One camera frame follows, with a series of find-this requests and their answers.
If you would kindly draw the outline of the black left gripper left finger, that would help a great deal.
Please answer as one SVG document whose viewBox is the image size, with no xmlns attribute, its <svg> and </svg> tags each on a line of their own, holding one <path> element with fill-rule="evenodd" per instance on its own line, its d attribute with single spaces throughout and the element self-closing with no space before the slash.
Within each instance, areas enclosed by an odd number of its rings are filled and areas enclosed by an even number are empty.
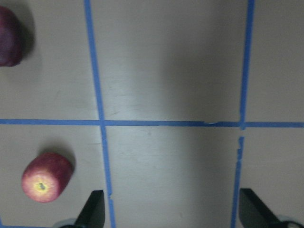
<svg viewBox="0 0 304 228">
<path fill-rule="evenodd" d="M 104 191 L 94 190 L 74 223 L 75 228 L 103 228 L 105 225 Z"/>
</svg>

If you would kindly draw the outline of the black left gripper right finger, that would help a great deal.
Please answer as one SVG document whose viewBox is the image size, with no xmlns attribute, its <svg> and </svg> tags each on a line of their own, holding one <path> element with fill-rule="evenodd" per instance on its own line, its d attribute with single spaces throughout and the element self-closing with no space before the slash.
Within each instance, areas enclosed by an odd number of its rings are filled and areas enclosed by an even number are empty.
<svg viewBox="0 0 304 228">
<path fill-rule="evenodd" d="M 282 228 L 282 222 L 249 188 L 239 191 L 238 216 L 244 228 Z"/>
</svg>

